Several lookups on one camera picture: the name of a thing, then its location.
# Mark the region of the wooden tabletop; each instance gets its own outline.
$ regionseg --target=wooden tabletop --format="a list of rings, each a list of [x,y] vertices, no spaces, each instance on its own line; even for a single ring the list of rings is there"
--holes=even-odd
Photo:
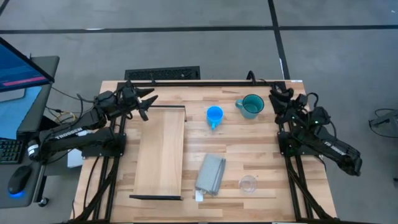
[[[117,81],[105,81],[101,92],[114,91],[117,84]],[[295,90],[295,97],[305,93],[302,82],[286,81],[286,85]],[[135,111],[133,114],[136,116],[128,120],[125,127],[127,146],[120,158],[111,222],[294,221],[285,161],[280,155],[276,138],[279,129],[274,123],[275,114],[268,100],[269,90],[266,86],[156,87],[150,95],[159,96],[155,105],[185,105],[187,111],[183,140],[184,200],[129,198],[134,191],[142,124]],[[244,119],[234,104],[248,94],[257,94],[265,102],[264,110],[254,120]],[[211,105],[218,105],[224,110],[223,122],[214,131],[206,123],[206,109]],[[204,201],[198,203],[195,201],[194,185],[206,153],[224,157],[226,168],[219,194],[216,197],[206,195]],[[335,217],[323,164],[313,156],[302,156],[302,160],[309,191],[325,211]],[[82,211],[88,176],[94,161],[95,158],[89,158],[83,163],[75,197],[76,215]],[[88,202],[97,191],[101,165],[102,158],[93,172]],[[253,193],[243,193],[239,189],[238,182],[245,175],[257,179],[257,189]],[[297,192],[302,217],[305,217],[302,194],[299,189]],[[105,192],[100,218],[104,217],[107,198],[108,193]]]

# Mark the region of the gray carpet floor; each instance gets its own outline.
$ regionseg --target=gray carpet floor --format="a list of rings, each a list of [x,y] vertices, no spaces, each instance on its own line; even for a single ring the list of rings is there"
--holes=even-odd
[[[280,26],[398,24],[394,0],[274,2]],[[268,3],[261,0],[10,0],[0,16],[0,30],[271,25]],[[320,95],[338,138],[362,153],[361,177],[326,162],[338,216],[397,223],[392,179],[398,177],[398,139],[375,135],[368,120],[378,108],[398,108],[398,30],[282,31],[281,36],[291,79],[303,80],[307,92]],[[248,70],[258,78],[283,77],[271,30],[1,37],[34,56],[60,56],[55,87],[86,98],[99,92],[103,80],[123,79],[126,69],[198,65],[202,79],[242,79]],[[78,101],[54,91],[47,105],[80,109]],[[388,128],[379,131],[394,135]],[[68,220],[78,177],[78,169],[49,177],[47,207],[2,209],[0,223]]]

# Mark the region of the mug handle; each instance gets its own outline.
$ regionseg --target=mug handle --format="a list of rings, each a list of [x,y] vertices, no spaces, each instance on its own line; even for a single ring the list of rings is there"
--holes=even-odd
[[[239,109],[243,108],[243,100],[236,100],[235,106]]]

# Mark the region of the gray cloth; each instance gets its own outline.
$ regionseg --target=gray cloth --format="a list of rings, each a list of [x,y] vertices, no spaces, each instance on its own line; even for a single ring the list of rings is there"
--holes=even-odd
[[[225,170],[225,162],[222,157],[206,154],[195,188],[206,194],[217,195]]]

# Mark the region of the blue cup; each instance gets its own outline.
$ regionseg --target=blue cup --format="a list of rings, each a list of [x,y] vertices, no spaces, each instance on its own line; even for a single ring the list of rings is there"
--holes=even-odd
[[[207,109],[207,123],[211,126],[211,130],[214,130],[223,120],[224,111],[219,106],[211,106]]]
[[[254,119],[264,109],[264,101],[255,94],[247,95],[243,100],[236,100],[235,106],[241,110],[247,119]]]

